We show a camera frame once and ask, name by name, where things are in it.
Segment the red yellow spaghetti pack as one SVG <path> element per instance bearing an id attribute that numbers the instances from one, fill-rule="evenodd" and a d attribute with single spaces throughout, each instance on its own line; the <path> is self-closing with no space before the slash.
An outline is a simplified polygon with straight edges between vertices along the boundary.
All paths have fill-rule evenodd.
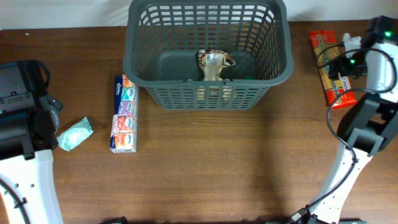
<path id="1" fill-rule="evenodd" d="M 310 40 L 319 67 L 332 61 L 340 54 L 340 47 L 333 30 L 310 31 Z M 342 92 L 349 90 L 351 85 L 347 77 L 341 77 L 336 65 L 327 65 L 318 69 L 327 102 L 333 109 L 353 106 L 357 103 L 353 92 L 344 94 L 335 103 L 333 101 Z"/>

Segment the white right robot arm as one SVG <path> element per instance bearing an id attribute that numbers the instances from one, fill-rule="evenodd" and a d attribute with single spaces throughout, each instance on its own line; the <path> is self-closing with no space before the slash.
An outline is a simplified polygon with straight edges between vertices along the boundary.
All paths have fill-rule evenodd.
<path id="1" fill-rule="evenodd" d="M 339 44 L 345 52 L 319 64 L 328 76 L 367 78 L 364 95 L 342 117 L 327 126 L 340 144 L 321 190 L 290 223 L 338 223 L 341 209 L 361 171 L 397 135 L 397 19 L 374 17 L 363 37 L 348 33 Z"/>

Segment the glutinous rice bag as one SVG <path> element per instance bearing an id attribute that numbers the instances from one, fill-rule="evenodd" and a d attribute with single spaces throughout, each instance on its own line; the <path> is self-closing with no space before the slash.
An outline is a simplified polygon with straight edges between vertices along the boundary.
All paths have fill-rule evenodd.
<path id="1" fill-rule="evenodd" d="M 203 71 L 203 81 L 223 81 L 220 77 L 221 71 L 224 68 L 236 65 L 234 59 L 229 53 L 222 50 L 206 50 L 200 49 L 198 51 L 198 65 Z"/>

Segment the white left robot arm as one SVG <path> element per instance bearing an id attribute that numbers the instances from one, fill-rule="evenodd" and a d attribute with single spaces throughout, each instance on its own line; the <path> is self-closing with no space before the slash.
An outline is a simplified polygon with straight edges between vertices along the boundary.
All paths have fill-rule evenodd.
<path id="1" fill-rule="evenodd" d="M 53 150 L 63 105 L 38 60 L 1 65 L 1 198 L 10 223 L 62 223 Z"/>

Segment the Kleenex tissue multipack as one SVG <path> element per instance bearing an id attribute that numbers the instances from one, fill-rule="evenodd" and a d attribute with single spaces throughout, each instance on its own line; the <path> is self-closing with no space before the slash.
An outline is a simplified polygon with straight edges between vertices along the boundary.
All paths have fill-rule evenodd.
<path id="1" fill-rule="evenodd" d="M 114 80 L 114 116 L 109 149 L 113 153 L 136 152 L 139 88 L 125 74 Z"/>

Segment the green wet wipes packet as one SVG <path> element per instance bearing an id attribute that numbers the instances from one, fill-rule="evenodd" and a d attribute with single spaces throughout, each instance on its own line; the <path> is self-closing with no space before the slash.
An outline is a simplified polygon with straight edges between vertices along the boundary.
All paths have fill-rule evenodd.
<path id="1" fill-rule="evenodd" d="M 84 117 L 57 137 L 58 145 L 63 150 L 70 152 L 92 134 L 90 122 L 87 117 Z"/>

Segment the green lid spice jar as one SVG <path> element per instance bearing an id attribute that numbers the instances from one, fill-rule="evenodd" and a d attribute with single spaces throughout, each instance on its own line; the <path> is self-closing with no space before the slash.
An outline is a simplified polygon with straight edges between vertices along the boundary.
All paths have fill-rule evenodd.
<path id="1" fill-rule="evenodd" d="M 244 77 L 245 80 L 256 80 L 257 76 L 256 75 L 246 75 Z"/>

